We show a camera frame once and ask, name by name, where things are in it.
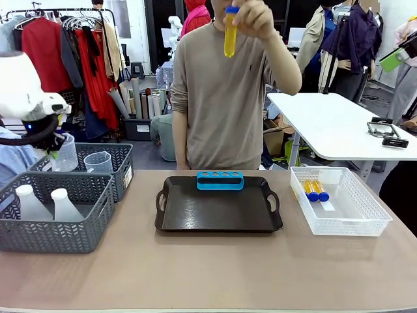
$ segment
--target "gray basket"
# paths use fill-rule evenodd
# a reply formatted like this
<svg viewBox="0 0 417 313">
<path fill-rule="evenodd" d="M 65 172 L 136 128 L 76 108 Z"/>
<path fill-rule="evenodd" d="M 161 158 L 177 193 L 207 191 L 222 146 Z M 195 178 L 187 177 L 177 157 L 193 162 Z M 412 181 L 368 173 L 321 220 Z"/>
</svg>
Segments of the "gray basket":
<svg viewBox="0 0 417 313">
<path fill-rule="evenodd" d="M 86 171 L 84 158 L 91 153 L 107 151 L 111 154 L 113 164 L 113 197 L 115 202 L 123 199 L 124 193 L 128 188 L 134 175 L 133 145 L 124 143 L 76 143 L 78 166 L 73 172 Z M 29 171 L 51 171 L 49 159 L 45 156 L 37 163 L 33 164 Z"/>
<path fill-rule="evenodd" d="M 36 173 L 17 176 L 0 190 L 0 250 L 30 253 L 90 253 L 94 251 L 114 212 L 110 175 Z M 85 217 L 82 222 L 20 220 L 16 188 L 31 185 L 35 196 L 54 215 L 51 192 L 65 188 Z"/>
</svg>

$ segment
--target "basket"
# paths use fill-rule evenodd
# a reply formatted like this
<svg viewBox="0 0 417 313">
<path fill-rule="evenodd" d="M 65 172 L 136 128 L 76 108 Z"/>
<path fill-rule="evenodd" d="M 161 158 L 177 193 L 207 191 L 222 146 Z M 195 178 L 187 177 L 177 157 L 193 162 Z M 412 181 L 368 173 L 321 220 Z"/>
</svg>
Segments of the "basket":
<svg viewBox="0 0 417 313">
<path fill-rule="evenodd" d="M 27 172 L 0 191 L 0 250 L 30 253 L 86 254 L 94 251 L 114 212 L 110 175 Z M 31 185 L 35 196 L 54 214 L 51 192 L 65 188 L 85 217 L 81 222 L 20 220 L 16 188 Z"/>
<path fill-rule="evenodd" d="M 133 178 L 133 158 L 130 144 L 117 143 L 76 143 L 78 166 L 73 172 L 87 171 L 84 158 L 91 153 L 107 151 L 113 164 L 113 197 L 115 202 L 123 199 L 124 193 Z M 52 171 L 49 159 L 45 156 L 33 164 L 29 171 Z"/>
<path fill-rule="evenodd" d="M 329 202 L 310 202 L 305 180 L 318 179 Z M 291 187 L 314 235 L 378 237 L 392 218 L 347 168 L 292 167 Z"/>
</svg>

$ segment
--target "blue cap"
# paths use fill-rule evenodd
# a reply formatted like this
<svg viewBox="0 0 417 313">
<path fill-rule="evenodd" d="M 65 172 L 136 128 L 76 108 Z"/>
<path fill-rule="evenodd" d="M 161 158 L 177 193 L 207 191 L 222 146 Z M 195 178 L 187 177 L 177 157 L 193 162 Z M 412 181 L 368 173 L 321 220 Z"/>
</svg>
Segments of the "blue cap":
<svg viewBox="0 0 417 313">
<path fill-rule="evenodd" d="M 239 12 L 240 7 L 233 7 L 231 5 L 229 5 L 226 8 L 226 14 L 236 14 L 237 12 Z"/>
<path fill-rule="evenodd" d="M 316 193 L 316 192 L 312 192 L 311 194 L 309 194 L 309 195 L 307 196 L 307 198 L 308 198 L 308 200 L 310 200 L 311 202 L 316 202 L 316 201 L 319 201 L 320 196 L 319 196 L 319 194 L 318 194 L 318 193 Z"/>
<path fill-rule="evenodd" d="M 330 196 L 328 195 L 328 193 L 327 192 L 322 192 L 321 194 L 320 194 L 320 201 L 322 201 L 322 202 L 326 202 L 326 201 L 328 201 L 330 199 Z"/>
</svg>

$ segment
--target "pink scarf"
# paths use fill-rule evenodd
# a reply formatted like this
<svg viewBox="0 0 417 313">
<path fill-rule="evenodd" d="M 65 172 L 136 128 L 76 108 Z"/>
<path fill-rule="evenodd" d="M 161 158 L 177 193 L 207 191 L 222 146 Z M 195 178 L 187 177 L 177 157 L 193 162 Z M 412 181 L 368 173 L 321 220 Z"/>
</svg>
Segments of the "pink scarf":
<svg viewBox="0 0 417 313">
<path fill-rule="evenodd" d="M 188 24 L 190 24 L 194 18 L 202 18 L 203 16 L 210 17 L 209 10 L 207 10 L 205 5 L 200 5 L 199 7 L 196 7 L 194 10 L 192 10 L 186 18 L 184 26 L 182 27 L 181 38 L 187 33 Z"/>
</svg>

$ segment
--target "bottle cap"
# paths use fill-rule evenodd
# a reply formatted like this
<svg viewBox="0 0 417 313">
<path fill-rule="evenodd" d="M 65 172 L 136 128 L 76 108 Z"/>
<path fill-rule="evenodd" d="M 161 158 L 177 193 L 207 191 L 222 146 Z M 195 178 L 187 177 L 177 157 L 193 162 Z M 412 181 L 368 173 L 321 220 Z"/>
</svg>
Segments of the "bottle cap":
<svg viewBox="0 0 417 313">
<path fill-rule="evenodd" d="M 319 196 L 319 194 L 318 193 L 316 193 L 316 192 L 312 192 L 311 194 L 309 194 L 308 195 L 308 200 L 310 200 L 311 202 L 316 202 L 316 201 L 319 201 L 319 198 L 320 198 L 320 196 Z"/>
<path fill-rule="evenodd" d="M 229 5 L 226 8 L 226 14 L 236 14 L 237 12 L 239 12 L 239 10 L 240 10 L 240 7 L 233 7 L 233 6 Z"/>
<path fill-rule="evenodd" d="M 62 200 L 68 196 L 68 192 L 64 188 L 56 189 L 51 192 L 51 197 L 54 200 Z"/>
<path fill-rule="evenodd" d="M 16 188 L 16 193 L 18 196 L 27 196 L 33 192 L 33 188 L 31 185 L 23 185 Z"/>
<path fill-rule="evenodd" d="M 322 201 L 322 202 L 326 202 L 326 201 L 328 201 L 330 199 L 330 196 L 328 195 L 328 193 L 327 192 L 322 192 L 321 194 L 320 194 L 320 201 Z"/>
</svg>

